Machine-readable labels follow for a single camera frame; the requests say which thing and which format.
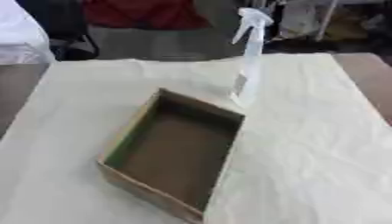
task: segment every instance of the white fabric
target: white fabric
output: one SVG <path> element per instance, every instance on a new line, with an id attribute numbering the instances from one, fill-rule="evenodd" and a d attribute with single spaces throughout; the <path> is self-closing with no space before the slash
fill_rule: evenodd
<path id="1" fill-rule="evenodd" d="M 330 55 L 263 63 L 206 223 L 392 223 L 391 128 Z M 106 183 L 95 158 L 157 87 L 235 109 L 237 66 L 52 65 L 0 143 L 0 223 L 183 223 Z"/>
<path id="2" fill-rule="evenodd" d="M 0 65 L 54 61 L 49 39 L 15 0 L 0 0 Z"/>

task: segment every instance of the open cardboard box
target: open cardboard box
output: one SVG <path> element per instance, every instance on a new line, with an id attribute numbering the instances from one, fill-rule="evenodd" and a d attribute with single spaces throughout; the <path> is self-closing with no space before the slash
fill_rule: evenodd
<path id="1" fill-rule="evenodd" d="M 235 112 L 159 89 L 98 164 L 114 185 L 202 223 L 242 120 Z"/>

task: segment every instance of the spray bottle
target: spray bottle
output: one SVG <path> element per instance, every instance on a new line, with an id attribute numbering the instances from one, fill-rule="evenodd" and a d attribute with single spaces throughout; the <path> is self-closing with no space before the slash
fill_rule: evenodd
<path id="1" fill-rule="evenodd" d="M 243 55 L 240 74 L 234 85 L 231 98 L 240 107 L 248 108 L 256 98 L 261 78 L 261 55 L 263 51 L 265 27 L 273 23 L 265 13 L 252 8 L 240 8 L 241 25 L 233 38 L 233 44 L 252 29 Z"/>

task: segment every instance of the black chair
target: black chair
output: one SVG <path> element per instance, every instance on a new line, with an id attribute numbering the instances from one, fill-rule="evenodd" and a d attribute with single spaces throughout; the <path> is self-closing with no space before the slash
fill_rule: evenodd
<path id="1" fill-rule="evenodd" d="M 88 25 L 78 0 L 17 0 L 44 28 L 51 40 L 56 60 L 91 60 L 100 49 L 88 33 Z M 88 43 L 91 51 L 73 47 Z"/>

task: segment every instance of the gray floor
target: gray floor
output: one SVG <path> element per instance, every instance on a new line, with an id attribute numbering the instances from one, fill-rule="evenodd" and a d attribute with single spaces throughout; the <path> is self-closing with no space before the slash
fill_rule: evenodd
<path id="1" fill-rule="evenodd" d="M 191 31 L 144 31 L 91 27 L 100 60 L 215 60 L 241 55 L 244 42 L 232 45 L 239 24 L 235 0 L 195 0 L 195 9 L 211 26 Z"/>

